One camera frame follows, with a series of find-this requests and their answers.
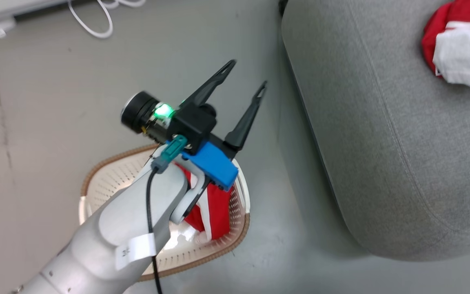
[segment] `gray fabric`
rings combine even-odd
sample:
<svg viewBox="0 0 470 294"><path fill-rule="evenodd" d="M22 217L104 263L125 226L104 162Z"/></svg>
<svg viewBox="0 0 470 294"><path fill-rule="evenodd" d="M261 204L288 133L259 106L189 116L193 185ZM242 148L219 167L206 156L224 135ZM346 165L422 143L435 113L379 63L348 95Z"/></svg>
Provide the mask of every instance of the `gray fabric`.
<svg viewBox="0 0 470 294"><path fill-rule="evenodd" d="M420 50L444 0L290 0L282 35L346 224L375 255L470 253L470 88Z"/></svg>

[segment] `robotic arm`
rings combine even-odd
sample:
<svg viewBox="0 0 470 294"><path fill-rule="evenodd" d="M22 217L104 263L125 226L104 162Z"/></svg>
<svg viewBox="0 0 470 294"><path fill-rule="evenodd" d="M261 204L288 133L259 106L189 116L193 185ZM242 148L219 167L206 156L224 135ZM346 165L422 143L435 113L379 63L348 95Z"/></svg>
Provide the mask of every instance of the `robotic arm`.
<svg viewBox="0 0 470 294"><path fill-rule="evenodd" d="M170 240L169 222L180 223L208 184L229 190L237 177L231 160L242 149L266 90L264 82L225 140L211 134L216 112L206 101L234 65L235 60L224 65L178 110L173 111L146 92L127 102L121 113L122 123L163 145L131 186L101 206L78 228L67 246L14 293L121 294L138 281L151 257ZM188 189L188 180L175 163L197 176L193 189ZM147 187L150 177L153 181Z"/></svg>

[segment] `white plastic basket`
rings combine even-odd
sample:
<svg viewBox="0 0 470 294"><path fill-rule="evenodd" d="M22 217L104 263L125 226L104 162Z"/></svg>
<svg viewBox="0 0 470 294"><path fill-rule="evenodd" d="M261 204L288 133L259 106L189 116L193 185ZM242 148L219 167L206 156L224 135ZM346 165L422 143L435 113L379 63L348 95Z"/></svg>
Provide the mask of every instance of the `white plastic basket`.
<svg viewBox="0 0 470 294"><path fill-rule="evenodd" d="M79 219L82 224L103 203L120 189L132 184L135 176L147 162L156 145L134 149L95 166L86 176L81 190ZM164 249L157 255L159 276L164 277L188 270L209 262L237 247L248 232L250 225L250 197L246 179L236 160L233 163L239 169L230 198L230 232L208 244L198 244L195 237L198 232L182 222L170 223L171 238ZM153 268L146 269L140 281L153 279Z"/></svg>

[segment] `teal connector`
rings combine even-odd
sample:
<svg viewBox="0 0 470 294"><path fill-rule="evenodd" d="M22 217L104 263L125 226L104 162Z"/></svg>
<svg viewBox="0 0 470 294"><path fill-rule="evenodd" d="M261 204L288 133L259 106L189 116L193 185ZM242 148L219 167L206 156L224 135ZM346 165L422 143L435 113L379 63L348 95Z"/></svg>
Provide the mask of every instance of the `teal connector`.
<svg viewBox="0 0 470 294"><path fill-rule="evenodd" d="M188 139L185 136L177 135L158 156L151 162L151 168L157 169L158 174L162 174L170 162L174 160L185 149L188 144Z"/></svg>

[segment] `green led indicator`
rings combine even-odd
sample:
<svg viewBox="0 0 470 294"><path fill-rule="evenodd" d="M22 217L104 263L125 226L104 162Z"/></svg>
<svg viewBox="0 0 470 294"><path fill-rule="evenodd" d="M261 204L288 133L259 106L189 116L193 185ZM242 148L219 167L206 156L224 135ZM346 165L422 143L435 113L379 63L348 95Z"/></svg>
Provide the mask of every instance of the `green led indicator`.
<svg viewBox="0 0 470 294"><path fill-rule="evenodd" d="M173 109L168 104L159 106L154 112L154 115L157 118L170 118L172 114Z"/></svg>

